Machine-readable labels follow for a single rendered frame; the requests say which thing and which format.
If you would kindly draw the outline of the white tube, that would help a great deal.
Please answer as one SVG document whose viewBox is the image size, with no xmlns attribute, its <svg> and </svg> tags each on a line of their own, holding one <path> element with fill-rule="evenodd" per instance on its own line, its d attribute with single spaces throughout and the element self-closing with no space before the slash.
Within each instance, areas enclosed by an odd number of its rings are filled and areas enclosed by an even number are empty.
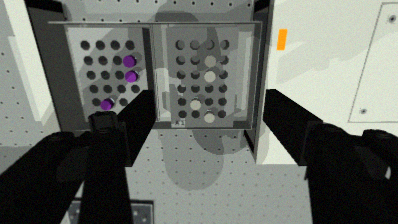
<svg viewBox="0 0 398 224">
<path fill-rule="evenodd" d="M 204 114 L 204 119 L 208 123 L 213 122 L 215 119 L 214 113 L 211 110 L 207 110 Z"/>
</svg>

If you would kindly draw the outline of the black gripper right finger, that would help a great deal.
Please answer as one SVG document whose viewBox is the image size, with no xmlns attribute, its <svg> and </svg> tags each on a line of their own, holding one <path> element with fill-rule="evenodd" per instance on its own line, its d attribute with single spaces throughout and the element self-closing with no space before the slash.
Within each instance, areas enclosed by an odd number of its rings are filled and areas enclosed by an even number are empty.
<svg viewBox="0 0 398 224">
<path fill-rule="evenodd" d="M 313 224 L 398 224 L 397 136 L 379 129 L 350 135 L 276 89 L 266 89 L 263 121 L 307 166 Z"/>
</svg>

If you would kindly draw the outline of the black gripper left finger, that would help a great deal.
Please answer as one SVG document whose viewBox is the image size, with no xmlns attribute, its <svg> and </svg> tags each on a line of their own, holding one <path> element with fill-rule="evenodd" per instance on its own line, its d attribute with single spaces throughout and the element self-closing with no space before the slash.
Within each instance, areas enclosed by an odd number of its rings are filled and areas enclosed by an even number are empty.
<svg viewBox="0 0 398 224">
<path fill-rule="evenodd" d="M 60 224 L 83 181 L 77 224 L 134 224 L 125 167 L 155 121 L 153 90 L 143 90 L 118 114 L 90 115 L 84 136 L 44 137 L 0 174 L 0 224 Z"/>
</svg>

